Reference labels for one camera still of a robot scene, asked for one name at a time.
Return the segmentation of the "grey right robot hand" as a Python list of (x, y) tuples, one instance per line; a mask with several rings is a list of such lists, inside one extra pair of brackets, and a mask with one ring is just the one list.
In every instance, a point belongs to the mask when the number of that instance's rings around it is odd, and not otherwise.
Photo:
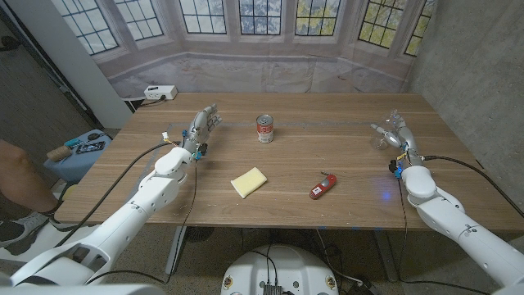
[(400, 154), (405, 154), (404, 157), (411, 166), (422, 166), (422, 159), (419, 156), (418, 145), (413, 133), (397, 111), (393, 111), (379, 125), (371, 124), (371, 128), (378, 133), (383, 143), (399, 148)]

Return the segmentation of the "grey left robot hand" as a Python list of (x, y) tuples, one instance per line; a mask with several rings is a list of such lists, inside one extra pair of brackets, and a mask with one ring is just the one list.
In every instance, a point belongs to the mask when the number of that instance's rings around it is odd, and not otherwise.
[(183, 138), (181, 147), (191, 153), (196, 152), (202, 144), (207, 142), (210, 133), (221, 121), (216, 103), (197, 112)]

